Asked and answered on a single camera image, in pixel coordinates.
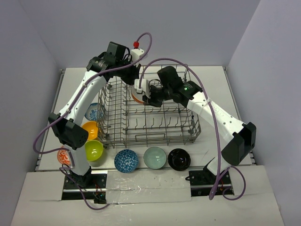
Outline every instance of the dishwasher rack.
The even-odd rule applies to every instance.
[[[151,85],[160,86],[157,71],[167,65],[148,68],[144,78]],[[190,80],[189,71],[173,66],[184,82]],[[162,107],[144,106],[133,100],[131,86],[120,78],[110,79],[98,96],[98,138],[105,147],[193,143],[201,133],[197,115],[172,100]]]

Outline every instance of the cable clip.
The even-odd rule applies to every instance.
[[[208,105],[208,103],[211,102],[211,98],[208,97],[208,99],[206,100],[206,103],[204,104],[204,106],[202,106],[203,108],[206,107]]]

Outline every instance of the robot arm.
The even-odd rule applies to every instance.
[[[150,86],[150,94],[147,94],[149,84],[143,79],[145,81],[142,82],[142,85],[146,85],[141,88],[145,92],[145,96],[143,96],[145,104],[160,107],[162,101],[172,99],[176,103],[192,110],[214,127],[213,116],[208,105],[208,101],[210,101],[217,120],[219,134],[227,142],[226,147],[222,150],[221,172],[231,165],[239,165],[255,146],[255,125],[251,122],[247,125],[244,124],[228,114],[214,101],[206,100],[202,88],[192,81],[183,83],[172,66],[159,70],[158,76],[162,87]],[[205,166],[204,170],[209,170],[216,176],[217,165],[217,157],[215,157]]]
[[[125,57],[126,50],[128,50],[128,56],[131,56],[130,60]],[[110,42],[106,52],[103,52],[89,61],[87,71],[69,102],[58,114],[51,113],[49,115],[48,120],[52,123],[61,115],[68,112],[52,129],[60,143],[71,152],[74,165],[70,170],[70,174],[81,187],[86,187],[91,180],[91,167],[87,162],[84,146],[88,138],[88,132],[80,126],[86,110],[99,90],[101,90],[113,76],[118,76],[126,84],[133,85],[134,80],[139,78],[141,65],[130,66],[129,64],[133,64],[131,63],[133,60],[134,62],[138,61],[143,54],[144,51],[140,48],[130,51],[125,46]],[[120,68],[126,65],[129,65],[129,67],[121,70],[111,70],[111,72],[104,73],[102,76],[97,76],[99,72]]]

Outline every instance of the blue and white bowl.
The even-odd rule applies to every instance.
[[[97,112],[98,112],[98,103],[90,104],[88,110],[86,111],[85,118],[89,121],[97,120]],[[103,112],[100,111],[100,118],[103,117]]]
[[[114,159],[116,169],[122,173],[133,172],[137,168],[138,163],[138,155],[130,149],[118,152]]]

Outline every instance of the white wall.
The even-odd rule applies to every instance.
[[[148,62],[228,65],[259,1],[20,0],[61,68],[86,67],[110,41],[131,47],[145,31],[154,38]]]
[[[301,1],[261,0],[229,64],[286,226],[301,222]]]
[[[17,0],[1,2],[0,68],[0,225],[8,226],[25,174],[34,170],[32,142],[47,124],[59,78],[54,59]]]

